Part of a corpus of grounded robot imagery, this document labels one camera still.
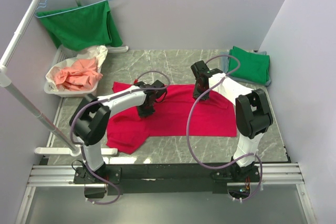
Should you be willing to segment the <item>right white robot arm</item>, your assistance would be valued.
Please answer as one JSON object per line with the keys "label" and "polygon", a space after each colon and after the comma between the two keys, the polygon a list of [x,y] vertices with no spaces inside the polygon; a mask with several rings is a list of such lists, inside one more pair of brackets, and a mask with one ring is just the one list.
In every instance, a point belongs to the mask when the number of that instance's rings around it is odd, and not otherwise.
{"label": "right white robot arm", "polygon": [[189,151],[197,163],[205,168],[211,168],[197,159],[192,151],[189,135],[190,122],[197,103],[208,98],[211,91],[215,91],[235,106],[236,126],[239,131],[239,141],[233,160],[227,165],[219,166],[218,169],[234,165],[230,169],[230,175],[235,181],[241,182],[249,175],[248,167],[255,161],[261,138],[273,124],[266,93],[262,89],[253,90],[239,84],[221,70],[210,69],[202,60],[192,64],[191,70],[196,82],[193,93],[195,102],[186,124]]}

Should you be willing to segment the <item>red t-shirt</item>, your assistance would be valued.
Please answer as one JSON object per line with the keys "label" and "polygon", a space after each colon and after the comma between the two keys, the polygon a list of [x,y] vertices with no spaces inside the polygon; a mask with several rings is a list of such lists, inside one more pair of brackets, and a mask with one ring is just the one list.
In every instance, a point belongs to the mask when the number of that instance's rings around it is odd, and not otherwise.
{"label": "red t-shirt", "polygon": [[148,137],[185,136],[191,114],[191,136],[235,137],[237,135],[233,104],[215,91],[209,99],[193,109],[194,86],[171,85],[163,102],[154,105],[155,112],[141,118],[136,107],[122,111],[109,120],[107,146],[119,152],[134,153]]}

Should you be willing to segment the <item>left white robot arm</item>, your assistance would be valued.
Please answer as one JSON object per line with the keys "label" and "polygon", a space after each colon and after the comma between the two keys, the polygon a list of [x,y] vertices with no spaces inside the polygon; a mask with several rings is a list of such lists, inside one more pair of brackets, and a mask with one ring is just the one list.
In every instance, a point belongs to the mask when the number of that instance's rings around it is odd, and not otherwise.
{"label": "left white robot arm", "polygon": [[70,138],[75,135],[79,141],[86,176],[91,182],[99,183],[105,176],[106,163],[102,158],[100,141],[110,118],[133,107],[140,118],[146,118],[155,112],[156,100],[166,93],[165,84],[156,80],[153,84],[140,81],[111,95],[87,95],[83,98],[69,122]]}

